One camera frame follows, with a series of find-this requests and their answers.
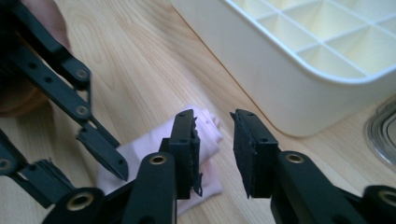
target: metal object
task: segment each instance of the metal object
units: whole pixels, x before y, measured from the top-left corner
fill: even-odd
[[[396,97],[377,109],[366,129],[368,142],[375,154],[396,171]]]
[[[56,203],[43,224],[176,223],[176,200],[190,198],[177,183],[188,183],[190,193],[196,184],[190,180],[197,176],[193,173],[184,176],[176,167],[186,162],[190,165],[186,167],[187,171],[191,171],[194,164],[191,159],[195,156],[199,163],[199,154],[191,155],[195,153],[194,144],[182,149],[186,153],[170,150],[171,143],[179,140],[180,136],[189,139],[191,133],[196,132],[192,110],[179,115],[183,116],[176,116],[172,136],[163,139],[159,152],[142,160],[135,180],[107,196],[96,188],[72,190]]]
[[[6,160],[6,159],[1,159],[0,160],[0,171],[6,171],[9,168],[11,168],[11,161]]]
[[[4,161],[0,175],[13,179],[45,208],[75,189],[52,162],[37,161],[29,164],[1,131],[0,161]]]
[[[2,70],[21,74],[45,93],[82,126],[78,140],[90,153],[108,171],[126,180],[128,165],[116,150],[120,143],[92,115],[88,67],[59,44],[20,1],[2,1],[0,19],[0,27],[4,28],[0,40],[10,43],[4,44],[0,51]],[[18,42],[16,32],[23,36],[40,58]],[[81,98],[77,91],[87,92],[88,99]]]
[[[247,196],[271,198],[276,223],[396,223],[396,189],[369,186],[361,198],[339,189],[304,154],[282,152],[256,115],[238,109],[232,117]]]

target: fabric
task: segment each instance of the fabric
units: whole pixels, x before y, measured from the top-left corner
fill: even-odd
[[[222,186],[217,178],[215,166],[211,157],[219,151],[219,142],[222,135],[219,131],[219,120],[212,115],[207,109],[201,110],[195,105],[189,105],[181,111],[192,109],[196,130],[201,139],[200,144],[200,173],[202,177],[203,196],[198,196],[195,192],[191,193],[189,200],[177,201],[177,214],[180,215],[189,208],[198,203],[202,203],[209,197],[222,192]],[[160,148],[163,138],[169,138],[172,132],[174,119],[169,119],[165,124],[153,129],[151,132],[144,134],[133,142],[118,148],[119,153],[128,161],[129,178],[123,181],[116,178],[103,166],[98,167],[97,188],[105,194],[122,187],[128,182],[134,180],[140,166],[140,162],[148,154],[157,152]]]

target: white cloth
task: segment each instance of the white cloth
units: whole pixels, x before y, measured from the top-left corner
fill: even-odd
[[[200,144],[200,173],[202,177],[203,196],[200,197],[196,193],[191,193],[189,200],[177,201],[177,214],[180,215],[189,208],[198,203],[202,203],[209,197],[222,192],[222,186],[217,178],[217,173],[211,157],[219,151],[219,142],[222,135],[218,129],[219,121],[207,109],[201,110],[195,105],[189,105],[181,111],[192,109],[196,130],[201,139]],[[153,129],[151,132],[144,134],[133,142],[118,148],[118,152],[127,160],[129,168],[128,181],[116,178],[103,166],[98,167],[98,176],[96,187],[101,189],[105,194],[122,187],[128,182],[134,180],[140,166],[140,162],[148,154],[158,152],[163,138],[169,138],[175,118],[169,119],[165,124]]]

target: wooden surface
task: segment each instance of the wooden surface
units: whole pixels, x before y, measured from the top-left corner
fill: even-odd
[[[91,68],[93,114],[122,144],[173,117],[185,105],[207,107],[224,140],[215,156],[222,194],[178,223],[273,223],[269,200],[248,200],[233,157],[229,112],[250,110],[284,150],[309,156],[335,186],[361,195],[368,185],[396,187],[396,175],[368,147],[372,105],[306,138],[278,132],[180,18],[168,0],[58,0],[74,54]],[[96,162],[74,139],[78,126],[46,105],[0,128],[30,161],[51,158],[77,187],[93,186]],[[47,211],[7,177],[0,178],[0,223],[40,223]]]

